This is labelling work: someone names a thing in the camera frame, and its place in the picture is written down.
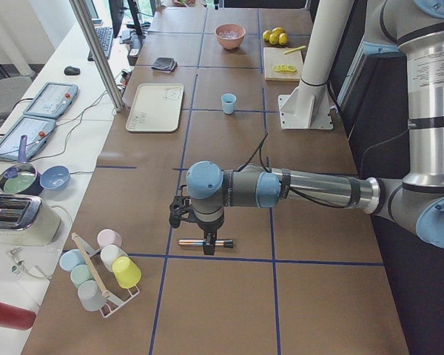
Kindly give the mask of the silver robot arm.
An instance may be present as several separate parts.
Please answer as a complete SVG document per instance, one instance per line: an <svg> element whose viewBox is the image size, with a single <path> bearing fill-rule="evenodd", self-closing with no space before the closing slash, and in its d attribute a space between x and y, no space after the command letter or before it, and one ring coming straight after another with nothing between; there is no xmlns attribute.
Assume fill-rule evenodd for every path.
<svg viewBox="0 0 444 355"><path fill-rule="evenodd" d="M227 206L269 208L292 195L334 208L376 214L444 249L444 1L369 1L366 55L407 59L409 173L401 179L320 175L213 162L186 173L189 219L213 254Z"/></svg>

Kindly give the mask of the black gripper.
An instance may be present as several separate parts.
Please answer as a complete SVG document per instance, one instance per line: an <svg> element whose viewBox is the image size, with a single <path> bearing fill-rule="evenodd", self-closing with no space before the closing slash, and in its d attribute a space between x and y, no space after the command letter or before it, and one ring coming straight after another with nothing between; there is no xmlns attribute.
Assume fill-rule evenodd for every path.
<svg viewBox="0 0 444 355"><path fill-rule="evenodd" d="M217 231L223 225L224 220L215 220L211 222L199 221L198 226L203 231L203 253L205 255L213 255L215 253L216 241L212 241L208 244L207 240L216 240Z"/></svg>

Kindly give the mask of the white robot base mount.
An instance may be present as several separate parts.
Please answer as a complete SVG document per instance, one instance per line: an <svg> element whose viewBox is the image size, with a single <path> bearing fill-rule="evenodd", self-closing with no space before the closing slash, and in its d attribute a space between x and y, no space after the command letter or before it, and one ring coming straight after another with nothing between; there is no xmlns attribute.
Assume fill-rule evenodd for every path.
<svg viewBox="0 0 444 355"><path fill-rule="evenodd" d="M278 96L282 129L333 129L327 82L353 4L319 1L299 85Z"/></svg>

